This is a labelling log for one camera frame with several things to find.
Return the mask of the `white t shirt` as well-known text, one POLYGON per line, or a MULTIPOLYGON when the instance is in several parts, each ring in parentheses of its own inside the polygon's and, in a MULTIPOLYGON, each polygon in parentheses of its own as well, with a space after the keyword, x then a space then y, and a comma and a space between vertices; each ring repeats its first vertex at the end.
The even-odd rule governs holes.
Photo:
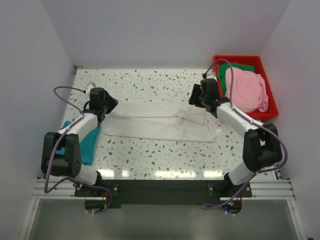
POLYGON ((102 130, 109 136, 162 141, 212 143, 217 136, 206 110, 186 102, 119 102, 102 130))

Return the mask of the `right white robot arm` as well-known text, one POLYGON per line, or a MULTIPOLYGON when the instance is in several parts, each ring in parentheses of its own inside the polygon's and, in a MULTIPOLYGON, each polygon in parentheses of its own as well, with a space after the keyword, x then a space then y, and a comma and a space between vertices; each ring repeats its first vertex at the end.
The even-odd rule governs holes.
POLYGON ((241 190, 241 185, 256 173, 282 160, 276 126, 251 118, 231 103, 228 97, 220 97, 215 79, 203 79, 199 84, 194 84, 188 103, 204 108, 243 138, 242 162, 223 177, 222 189, 227 196, 235 196, 241 190))

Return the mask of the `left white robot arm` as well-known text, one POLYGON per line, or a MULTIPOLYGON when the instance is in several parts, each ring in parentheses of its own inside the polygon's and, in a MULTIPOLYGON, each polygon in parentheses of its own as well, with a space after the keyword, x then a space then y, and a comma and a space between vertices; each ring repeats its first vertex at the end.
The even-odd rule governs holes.
POLYGON ((41 171, 45 174, 44 192, 48 194, 66 180, 86 186, 92 196, 104 190, 101 174, 82 163, 81 141, 97 129, 118 105, 118 101, 101 87, 80 90, 89 101, 79 109, 79 117, 57 132, 44 136, 41 171))

